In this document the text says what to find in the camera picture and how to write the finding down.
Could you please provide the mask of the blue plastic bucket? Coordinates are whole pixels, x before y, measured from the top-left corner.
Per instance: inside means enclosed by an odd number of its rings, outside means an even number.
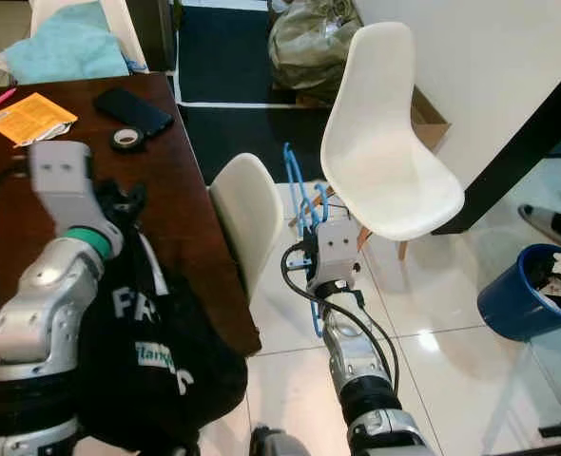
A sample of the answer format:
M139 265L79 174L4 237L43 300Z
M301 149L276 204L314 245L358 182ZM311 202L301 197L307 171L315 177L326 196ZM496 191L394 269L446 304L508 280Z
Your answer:
M555 255L561 255L561 247L532 244L480 292L477 309L491 330L511 340L529 340L561 329L561 305L542 295L536 279L549 278Z

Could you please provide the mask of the black smartphone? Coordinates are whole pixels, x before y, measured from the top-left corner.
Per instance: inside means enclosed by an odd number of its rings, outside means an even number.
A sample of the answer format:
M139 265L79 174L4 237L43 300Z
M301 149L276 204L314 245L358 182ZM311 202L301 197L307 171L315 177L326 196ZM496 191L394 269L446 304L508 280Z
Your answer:
M154 138L175 123L172 114L123 87L110 88L95 97L94 107L116 121L137 127L145 138Z

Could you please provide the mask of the orange paper packet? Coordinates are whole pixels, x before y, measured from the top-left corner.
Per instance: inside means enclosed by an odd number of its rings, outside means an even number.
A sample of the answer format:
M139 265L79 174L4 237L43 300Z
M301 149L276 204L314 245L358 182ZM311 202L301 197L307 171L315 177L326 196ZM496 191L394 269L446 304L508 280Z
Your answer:
M16 146L44 141L62 133L79 117L41 94L32 94L8 108L4 125Z

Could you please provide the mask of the olive plastic bag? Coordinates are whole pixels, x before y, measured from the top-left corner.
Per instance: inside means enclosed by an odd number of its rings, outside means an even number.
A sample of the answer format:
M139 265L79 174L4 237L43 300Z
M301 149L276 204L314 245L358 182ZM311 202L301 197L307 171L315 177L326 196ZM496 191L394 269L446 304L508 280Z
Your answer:
M267 51L279 88L333 99L351 40L362 27L355 0L273 0Z

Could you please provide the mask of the robot right leg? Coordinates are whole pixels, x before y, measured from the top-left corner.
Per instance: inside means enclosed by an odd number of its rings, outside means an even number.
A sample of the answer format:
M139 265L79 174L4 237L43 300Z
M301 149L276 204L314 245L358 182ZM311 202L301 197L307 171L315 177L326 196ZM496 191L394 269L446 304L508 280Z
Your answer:
M259 426L251 433L247 456L311 456L311 453L283 429Z

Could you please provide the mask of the black tape roll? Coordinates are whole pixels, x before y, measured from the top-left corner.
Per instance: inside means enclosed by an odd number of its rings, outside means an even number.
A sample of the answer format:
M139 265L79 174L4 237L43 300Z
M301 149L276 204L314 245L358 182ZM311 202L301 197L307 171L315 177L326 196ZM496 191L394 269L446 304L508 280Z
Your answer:
M137 127L120 127L112 133L110 144L117 152L131 153L141 152L145 143L145 134Z

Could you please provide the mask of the dark navy printed T-shirt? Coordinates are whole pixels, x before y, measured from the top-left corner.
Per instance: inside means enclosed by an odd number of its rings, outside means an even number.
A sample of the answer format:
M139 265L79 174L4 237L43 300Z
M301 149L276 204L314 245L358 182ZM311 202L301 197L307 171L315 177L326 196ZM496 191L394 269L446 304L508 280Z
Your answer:
M106 265L79 334L79 421L90 437L142 456L198 453L199 431L242 402L247 366L182 275L145 236Z

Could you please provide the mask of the teal cloth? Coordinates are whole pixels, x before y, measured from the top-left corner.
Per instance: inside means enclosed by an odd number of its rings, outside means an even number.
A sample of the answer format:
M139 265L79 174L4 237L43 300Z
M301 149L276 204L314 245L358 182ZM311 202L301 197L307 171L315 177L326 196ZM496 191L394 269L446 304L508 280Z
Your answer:
M0 69L21 86L131 74L101 0L32 0L29 36L2 49Z

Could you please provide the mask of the black partition edge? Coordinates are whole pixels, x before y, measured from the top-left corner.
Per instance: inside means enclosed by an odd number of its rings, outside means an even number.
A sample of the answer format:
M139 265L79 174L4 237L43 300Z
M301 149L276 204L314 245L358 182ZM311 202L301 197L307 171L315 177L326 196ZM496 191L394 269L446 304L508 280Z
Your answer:
M453 235L471 229L560 141L561 80L466 188L466 203L457 216L437 227L432 234Z

